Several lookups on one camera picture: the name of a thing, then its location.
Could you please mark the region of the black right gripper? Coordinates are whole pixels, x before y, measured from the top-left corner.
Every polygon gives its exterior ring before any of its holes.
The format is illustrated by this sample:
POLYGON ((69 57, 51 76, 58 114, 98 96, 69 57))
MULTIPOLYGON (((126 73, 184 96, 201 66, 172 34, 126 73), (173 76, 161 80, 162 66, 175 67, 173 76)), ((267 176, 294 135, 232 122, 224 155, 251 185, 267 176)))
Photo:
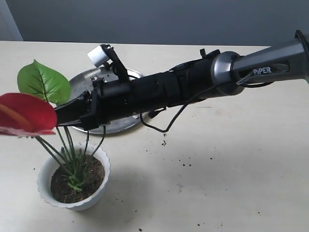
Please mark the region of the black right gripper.
POLYGON ((115 119, 203 101, 214 89, 212 63, 211 58, 200 58, 166 72, 130 80, 121 61, 106 62, 104 69, 112 71, 118 79, 107 83, 94 82, 92 93, 86 90, 54 108, 56 125, 64 126, 80 120, 80 127, 89 131, 115 119))

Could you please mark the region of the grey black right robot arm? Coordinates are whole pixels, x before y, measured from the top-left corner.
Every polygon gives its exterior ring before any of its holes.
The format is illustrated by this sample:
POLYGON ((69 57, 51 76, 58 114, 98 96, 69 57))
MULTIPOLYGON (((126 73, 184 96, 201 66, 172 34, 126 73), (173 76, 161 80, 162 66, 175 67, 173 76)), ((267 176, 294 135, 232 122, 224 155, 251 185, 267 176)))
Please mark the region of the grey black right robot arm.
POLYGON ((200 59, 166 72, 130 80, 114 48, 100 44, 88 57, 96 67, 110 71, 117 79, 94 80, 92 90, 58 106, 57 125, 89 131, 144 112, 158 114, 174 106, 184 109, 206 99, 238 95, 245 88, 309 78, 309 37, 299 30, 289 42, 246 56, 219 50, 206 53, 204 49, 200 55, 200 59))

